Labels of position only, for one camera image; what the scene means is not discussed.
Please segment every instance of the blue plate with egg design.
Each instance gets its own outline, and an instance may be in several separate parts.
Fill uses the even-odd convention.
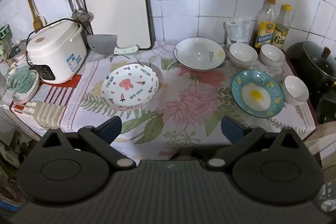
[[[257,70],[244,70],[233,77],[232,96],[239,107],[258,118],[270,118],[284,107],[284,94],[269,75]]]

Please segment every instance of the fried egg print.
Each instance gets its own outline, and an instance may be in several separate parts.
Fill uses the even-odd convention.
[[[268,92],[254,83],[248,83],[243,87],[241,97],[245,104],[256,111],[266,110],[271,105],[271,98]]]

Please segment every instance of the green strainer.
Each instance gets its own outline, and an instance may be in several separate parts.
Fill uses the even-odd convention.
[[[11,75],[8,90],[15,90],[18,93],[26,93],[33,85],[33,77],[29,72],[28,66],[19,68],[19,70]]]

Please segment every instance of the black power cord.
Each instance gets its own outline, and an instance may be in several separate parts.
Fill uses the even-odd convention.
[[[47,25],[45,25],[45,26],[43,26],[43,27],[41,27],[41,28],[39,28],[39,29],[37,29],[37,30],[32,31],[32,32],[28,35],[28,37],[27,37],[27,41],[26,41],[26,49],[27,49],[27,46],[28,46],[29,37],[30,37],[33,33],[37,33],[39,30],[42,30],[42,29],[44,29],[44,28],[46,28],[46,27],[49,27],[50,25],[53,25],[53,24],[55,24],[55,23],[58,23],[58,22],[60,22],[60,21],[62,21],[62,20],[68,20],[68,21],[73,21],[73,22],[75,22],[75,23],[78,23],[78,24],[80,24],[80,25],[83,26],[84,30],[85,30],[87,33],[89,33],[88,30],[87,30],[87,28],[86,28],[86,26],[84,25],[84,23],[82,23],[82,22],[80,22],[80,21],[77,21],[77,20],[73,20],[73,19],[71,19],[71,18],[62,18],[62,19],[56,20],[56,21],[54,21],[54,22],[51,22],[51,23],[49,23],[49,24],[47,24]],[[26,54],[26,61],[27,61],[27,64],[28,64],[29,66],[31,66],[33,69],[35,69],[33,65],[31,65],[31,64],[28,63],[28,52],[27,52],[27,54]]]

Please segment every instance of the bottle label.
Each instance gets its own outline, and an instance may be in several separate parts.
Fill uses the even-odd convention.
[[[282,31],[278,28],[275,28],[274,30],[274,34],[273,34],[273,42],[272,45],[278,47],[278,48],[282,48],[284,46],[284,41],[287,37],[287,32]]]
[[[256,48],[261,48],[264,44],[269,44],[273,37],[275,24],[271,22],[261,22],[258,37],[254,44]]]

